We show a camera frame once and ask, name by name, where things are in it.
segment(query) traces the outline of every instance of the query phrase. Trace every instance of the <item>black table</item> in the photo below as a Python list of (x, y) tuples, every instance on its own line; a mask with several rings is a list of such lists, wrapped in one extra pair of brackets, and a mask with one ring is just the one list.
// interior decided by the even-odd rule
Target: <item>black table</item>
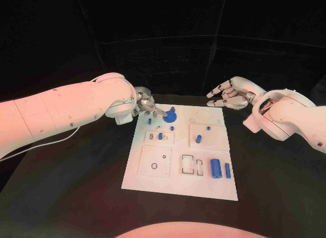
[[(155, 95), (204, 106), (205, 97)], [(295, 135), (284, 142), (243, 125), (250, 109), (224, 109), (240, 201), (122, 189), (137, 118), (103, 117), (67, 141), (29, 151), (0, 193), (0, 237), (114, 237), (191, 221), (267, 237), (326, 237), (326, 156)], [(64, 138), (73, 131), (37, 142)]]

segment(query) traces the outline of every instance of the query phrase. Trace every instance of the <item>black backdrop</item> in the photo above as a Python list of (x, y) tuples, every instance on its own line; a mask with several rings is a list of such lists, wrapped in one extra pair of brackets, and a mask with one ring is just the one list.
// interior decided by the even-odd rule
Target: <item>black backdrop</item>
[[(310, 96), (326, 75), (326, 3), (0, 2), (0, 101), (111, 71), (158, 94), (201, 96), (243, 76)], [(19, 160), (0, 165), (0, 189)]]

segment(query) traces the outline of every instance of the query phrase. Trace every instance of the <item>pegboard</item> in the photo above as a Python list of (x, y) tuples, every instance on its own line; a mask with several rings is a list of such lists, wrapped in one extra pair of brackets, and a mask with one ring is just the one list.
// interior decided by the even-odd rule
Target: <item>pegboard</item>
[[(160, 115), (139, 115), (122, 188), (238, 201), (222, 109), (168, 104), (158, 107), (165, 111), (175, 107), (178, 119), (168, 123)], [(222, 178), (212, 178), (211, 159), (221, 161)]]

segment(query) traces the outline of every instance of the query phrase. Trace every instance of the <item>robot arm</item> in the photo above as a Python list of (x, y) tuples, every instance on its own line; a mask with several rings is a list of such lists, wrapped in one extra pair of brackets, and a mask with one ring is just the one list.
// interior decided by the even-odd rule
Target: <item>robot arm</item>
[(103, 114), (122, 125), (143, 111), (166, 116), (156, 108), (150, 90), (135, 88), (119, 73), (3, 102), (0, 158), (26, 144), (91, 123)]
[(211, 107), (240, 110), (253, 104), (253, 114), (244, 125), (254, 133), (263, 129), (282, 141), (297, 133), (310, 146), (326, 153), (326, 106), (318, 107), (300, 93), (289, 89), (267, 92), (243, 77), (234, 77), (222, 83), (208, 98), (218, 93), (222, 93), (224, 99), (209, 101)]

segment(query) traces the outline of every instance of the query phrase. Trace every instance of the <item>white cable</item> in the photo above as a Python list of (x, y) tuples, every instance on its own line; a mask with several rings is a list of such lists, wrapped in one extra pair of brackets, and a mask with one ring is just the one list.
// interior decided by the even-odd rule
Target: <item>white cable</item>
[(24, 151), (21, 151), (19, 153), (16, 153), (16, 154), (13, 154), (13, 155), (8, 156), (8, 157), (6, 157), (6, 158), (3, 158), (3, 159), (0, 159), (0, 162), (2, 162), (3, 160), (8, 160), (9, 158), (15, 157), (16, 155), (22, 154), (24, 152), (26, 152), (26, 151), (29, 151), (29, 150), (32, 150), (32, 149), (35, 149), (35, 148), (41, 147), (41, 146), (45, 146), (45, 145), (55, 144), (55, 143), (58, 143), (58, 142), (62, 142), (64, 140), (70, 139), (70, 138), (74, 136), (75, 132), (80, 130), (80, 127), (75, 129), (74, 133), (73, 133), (73, 134), (71, 134), (71, 135), (70, 135), (70, 136), (68, 136), (65, 139), (62, 139), (62, 140), (58, 140), (58, 141), (54, 141), (54, 142), (50, 142), (50, 143), (45, 143), (45, 144), (42, 144), (42, 145), (37, 145), (37, 146), (31, 147), (29, 149), (26, 149), (26, 150), (24, 150)]

